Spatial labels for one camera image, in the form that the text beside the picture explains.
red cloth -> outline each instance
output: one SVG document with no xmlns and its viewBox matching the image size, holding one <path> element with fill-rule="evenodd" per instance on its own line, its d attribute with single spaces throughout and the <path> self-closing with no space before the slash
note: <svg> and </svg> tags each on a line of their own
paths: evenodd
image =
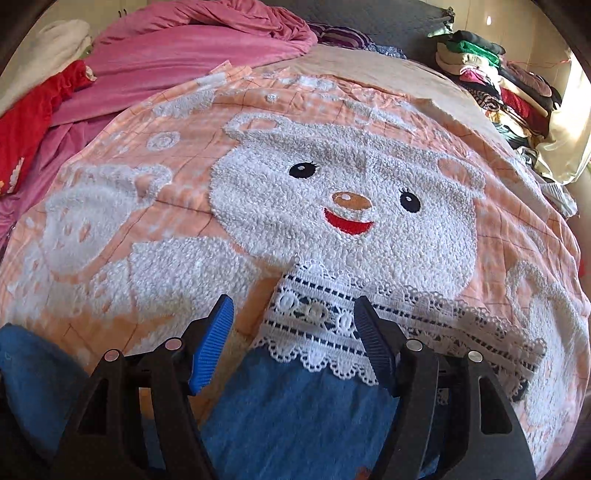
<svg viewBox="0 0 591 480">
<path fill-rule="evenodd" d="M 506 88 L 501 89 L 501 98 L 506 105 L 509 105 L 516 113 L 526 121 L 531 130 L 540 132 L 545 137 L 550 131 L 550 116 L 544 118 L 534 107 L 523 98 L 519 98 Z"/>
<path fill-rule="evenodd" d="M 21 98 L 0 118 L 0 195 L 14 193 L 26 178 L 53 111 L 74 90 L 90 85 L 76 60 Z"/>
</svg>

purple striped pillow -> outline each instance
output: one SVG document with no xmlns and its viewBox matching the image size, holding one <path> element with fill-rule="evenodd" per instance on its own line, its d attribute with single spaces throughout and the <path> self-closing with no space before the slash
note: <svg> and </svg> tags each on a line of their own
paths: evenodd
<svg viewBox="0 0 591 480">
<path fill-rule="evenodd" d="M 321 23 L 308 23 L 321 45 L 363 50 L 373 41 L 365 33 L 349 27 L 332 27 Z"/>
</svg>

white lace trim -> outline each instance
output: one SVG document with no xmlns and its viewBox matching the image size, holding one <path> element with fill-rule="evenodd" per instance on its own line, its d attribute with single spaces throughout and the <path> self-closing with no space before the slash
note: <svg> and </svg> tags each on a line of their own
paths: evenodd
<svg viewBox="0 0 591 480">
<path fill-rule="evenodd" d="M 409 337 L 437 353 L 482 352 L 511 398 L 518 398 L 545 355 L 542 339 L 531 339 L 508 320 L 461 300 L 412 287 L 378 287 L 346 276 L 335 278 L 318 265 L 297 264 L 277 284 L 252 347 L 267 346 L 279 362 L 300 358 L 310 372 L 330 367 L 344 380 L 377 380 L 353 322 L 354 299 L 367 295 L 381 318 L 396 321 Z"/>
</svg>

blue cloth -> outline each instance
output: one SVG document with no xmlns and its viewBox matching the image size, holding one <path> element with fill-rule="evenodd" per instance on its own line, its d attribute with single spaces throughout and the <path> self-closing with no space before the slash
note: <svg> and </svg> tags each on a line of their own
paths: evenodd
<svg viewBox="0 0 591 480">
<path fill-rule="evenodd" d="M 55 345 L 25 329 L 0 329 L 0 371 L 25 437 L 51 460 L 87 375 Z M 352 480 L 372 468 L 398 399 L 326 368 L 282 364 L 265 348 L 250 351 L 202 428 L 220 480 Z M 436 417 L 424 473 L 435 470 L 445 415 Z M 144 419 L 150 465 L 163 468 L 153 420 Z"/>
<path fill-rule="evenodd" d="M 352 480 L 372 468 L 398 399 L 329 368 L 250 351 L 201 430 L 221 480 Z"/>
<path fill-rule="evenodd" d="M 0 328 L 0 372 L 23 435 L 51 460 L 88 375 L 56 345 L 10 324 Z"/>
</svg>

white fuzzy fabric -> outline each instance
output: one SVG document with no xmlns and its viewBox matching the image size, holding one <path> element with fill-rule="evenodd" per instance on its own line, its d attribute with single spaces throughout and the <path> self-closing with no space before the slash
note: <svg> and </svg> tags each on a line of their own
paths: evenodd
<svg viewBox="0 0 591 480">
<path fill-rule="evenodd" d="M 547 343 L 547 354 L 523 401 L 530 425 L 526 437 L 539 468 L 569 414 L 564 408 L 566 395 L 574 380 L 576 354 L 589 348 L 589 330 L 564 288 L 547 280 L 534 264 L 518 261 L 507 272 L 505 284 L 517 320 Z M 518 293 L 521 284 L 534 289 L 525 307 Z"/>
<path fill-rule="evenodd" d="M 271 129 L 242 128 L 253 120 Z M 299 255 L 333 272 L 382 284 L 397 283 L 454 298 L 470 281 L 476 261 L 474 198 L 482 173 L 458 158 L 338 125 L 303 125 L 270 113 L 245 113 L 225 127 L 240 144 L 212 170 L 213 212 L 248 253 L 286 267 Z M 469 184 L 446 177 L 439 160 L 455 161 Z M 314 176 L 289 175 L 298 163 L 317 165 Z M 417 213 L 401 206 L 403 192 L 421 202 Z M 371 208 L 350 210 L 336 192 L 365 196 Z M 350 235 L 325 218 L 374 222 Z"/>
<path fill-rule="evenodd" d="M 195 82 L 200 85 L 195 92 L 159 103 L 152 108 L 154 115 L 188 118 L 193 110 L 208 110 L 213 104 L 216 88 L 226 84 L 226 74 L 224 72 L 214 73 L 197 79 Z"/>
<path fill-rule="evenodd" d="M 248 257 L 236 253 L 220 238 L 171 238 L 135 244 L 129 261 L 139 321 L 172 317 L 132 353 L 151 350 L 167 338 L 182 334 L 192 320 L 209 314 L 222 293 L 230 295 L 240 309 L 260 274 Z"/>
<path fill-rule="evenodd" d="M 180 139 L 180 132 L 160 132 L 148 139 L 146 148 L 151 152 L 160 152 L 168 148 L 173 148 Z"/>
<path fill-rule="evenodd" d="M 111 241 L 132 212 L 154 203 L 172 180 L 162 165 L 129 168 L 122 165 L 77 165 L 63 189 L 45 202 L 46 227 L 41 249 L 50 270 L 75 274 L 84 269 Z M 135 182 L 152 178 L 144 197 Z"/>
</svg>

